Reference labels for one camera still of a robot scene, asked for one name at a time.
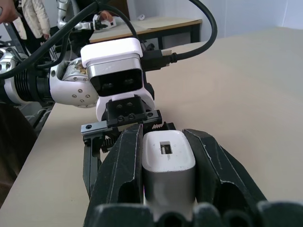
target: black ribbed grip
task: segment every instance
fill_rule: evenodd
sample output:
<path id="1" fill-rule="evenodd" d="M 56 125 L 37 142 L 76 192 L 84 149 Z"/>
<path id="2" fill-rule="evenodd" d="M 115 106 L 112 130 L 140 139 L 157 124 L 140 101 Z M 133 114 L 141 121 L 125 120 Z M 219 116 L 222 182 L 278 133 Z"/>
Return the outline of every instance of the black ribbed grip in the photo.
<path id="1" fill-rule="evenodd" d="M 15 86 L 17 93 L 22 100 L 26 102 L 33 101 L 29 88 L 27 70 L 24 70 L 22 73 L 15 76 Z"/>

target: black connector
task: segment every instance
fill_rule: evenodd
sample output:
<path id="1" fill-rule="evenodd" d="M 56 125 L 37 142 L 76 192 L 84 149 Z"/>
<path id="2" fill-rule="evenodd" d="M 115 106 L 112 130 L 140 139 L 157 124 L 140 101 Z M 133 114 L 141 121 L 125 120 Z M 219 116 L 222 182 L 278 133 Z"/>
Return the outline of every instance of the black connector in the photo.
<path id="1" fill-rule="evenodd" d="M 141 66 L 145 72 L 160 70 L 161 68 L 175 62 L 177 62 L 176 53 L 163 56 L 161 50 L 143 52 L 143 57 L 141 58 Z"/>

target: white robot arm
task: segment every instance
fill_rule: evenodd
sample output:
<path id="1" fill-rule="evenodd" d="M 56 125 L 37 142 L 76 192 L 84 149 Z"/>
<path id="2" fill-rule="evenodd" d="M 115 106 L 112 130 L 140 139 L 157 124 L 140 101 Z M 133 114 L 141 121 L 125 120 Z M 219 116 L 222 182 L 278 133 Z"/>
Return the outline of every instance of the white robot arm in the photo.
<path id="1" fill-rule="evenodd" d="M 0 52 L 3 54 L 0 73 L 18 65 L 15 53 L 3 49 Z M 0 96 L 0 102 L 20 105 L 53 101 L 81 108 L 97 106 L 99 121 L 110 101 L 139 96 L 148 110 L 155 109 L 153 92 L 146 89 L 139 40 L 126 38 L 90 44 L 81 50 L 81 56 L 73 61 L 62 61 L 47 72 L 28 69 L 4 80 L 0 93 L 6 94 L 6 99 L 3 99 L 4 95 Z"/>
<path id="2" fill-rule="evenodd" d="M 61 29 L 67 24 L 68 20 L 80 12 L 76 0 L 58 0 L 58 19 L 57 26 Z M 112 28 L 116 26 L 116 20 L 112 22 L 101 21 L 99 15 L 95 15 L 91 22 L 79 22 L 74 29 L 76 30 L 101 30 L 103 28 Z"/>
<path id="3" fill-rule="evenodd" d="M 70 7 L 72 7 L 73 15 L 77 15 L 79 13 L 80 10 L 75 0 L 58 0 L 57 26 L 59 29 L 66 25 L 66 19 L 68 16 L 71 18 L 73 17 L 73 15 L 68 15 Z M 77 30 L 92 30 L 93 22 L 79 22 L 74 28 Z"/>

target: table surface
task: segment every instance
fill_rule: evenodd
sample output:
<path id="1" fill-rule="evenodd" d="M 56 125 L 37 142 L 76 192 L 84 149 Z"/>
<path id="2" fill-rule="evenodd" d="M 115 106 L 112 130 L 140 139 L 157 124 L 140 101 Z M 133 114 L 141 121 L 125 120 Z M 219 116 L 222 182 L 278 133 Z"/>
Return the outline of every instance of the table surface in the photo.
<path id="1" fill-rule="evenodd" d="M 132 24 L 138 35 L 201 23 L 201 19 L 195 20 L 177 17 L 150 17 L 142 21 L 132 21 Z M 89 41 L 91 43 L 98 43 L 102 41 L 128 37 L 131 35 L 132 33 L 130 32 L 128 26 L 126 24 L 122 24 L 108 30 L 103 29 L 100 31 L 95 31 Z"/>
<path id="2" fill-rule="evenodd" d="M 303 198 L 302 40 L 303 31 L 287 28 L 219 39 L 147 74 L 164 120 L 215 136 L 269 200 Z M 1 227 L 82 226 L 80 127 L 95 121 L 95 109 L 55 105 L 0 210 Z"/>

